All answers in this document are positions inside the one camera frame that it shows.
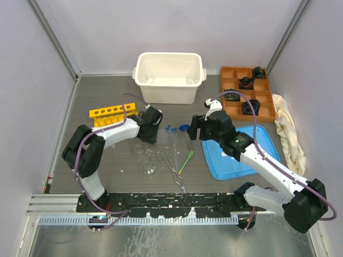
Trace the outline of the yellow test tube rack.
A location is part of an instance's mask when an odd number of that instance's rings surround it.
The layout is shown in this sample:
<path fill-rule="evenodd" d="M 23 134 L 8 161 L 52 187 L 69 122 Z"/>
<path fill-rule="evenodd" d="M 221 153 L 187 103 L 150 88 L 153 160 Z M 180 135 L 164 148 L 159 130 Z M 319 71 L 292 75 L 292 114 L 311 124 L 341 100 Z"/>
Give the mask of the yellow test tube rack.
<path fill-rule="evenodd" d="M 135 103 L 126 103 L 124 106 L 115 105 L 111 107 L 92 109 L 89 111 L 89 118 L 93 119 L 94 127 L 102 127 L 118 123 L 124 119 L 123 107 L 125 107 L 125 111 L 128 116 L 138 115 Z"/>

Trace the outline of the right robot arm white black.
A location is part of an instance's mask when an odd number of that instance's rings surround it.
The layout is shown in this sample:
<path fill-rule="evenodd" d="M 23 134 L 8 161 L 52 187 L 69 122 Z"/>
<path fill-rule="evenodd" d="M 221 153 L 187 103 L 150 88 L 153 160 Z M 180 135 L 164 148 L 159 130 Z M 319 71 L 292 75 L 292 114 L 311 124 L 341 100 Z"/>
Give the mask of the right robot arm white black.
<path fill-rule="evenodd" d="M 187 133 L 191 140 L 217 142 L 226 155 L 253 168 L 276 188 L 273 192 L 245 183 L 235 191 L 239 210 L 254 206 L 272 211 L 300 233 L 308 232 L 327 213 L 324 184 L 318 179 L 309 181 L 276 161 L 251 136 L 237 131 L 225 111 L 194 115 Z"/>

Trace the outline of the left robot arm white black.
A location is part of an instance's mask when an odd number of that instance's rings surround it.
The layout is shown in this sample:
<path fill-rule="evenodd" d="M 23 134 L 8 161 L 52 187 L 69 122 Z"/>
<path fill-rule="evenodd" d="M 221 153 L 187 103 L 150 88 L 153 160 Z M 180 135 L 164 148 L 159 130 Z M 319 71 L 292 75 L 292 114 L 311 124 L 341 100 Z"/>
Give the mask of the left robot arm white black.
<path fill-rule="evenodd" d="M 129 115 L 121 122 L 90 128 L 80 125 L 62 152 L 62 159 L 79 176 L 88 195 L 88 206 L 95 212 L 105 210 L 108 194 L 100 181 L 98 168 L 103 151 L 126 139 L 138 138 L 142 142 L 156 143 L 163 114 L 148 105 L 138 115 Z"/>

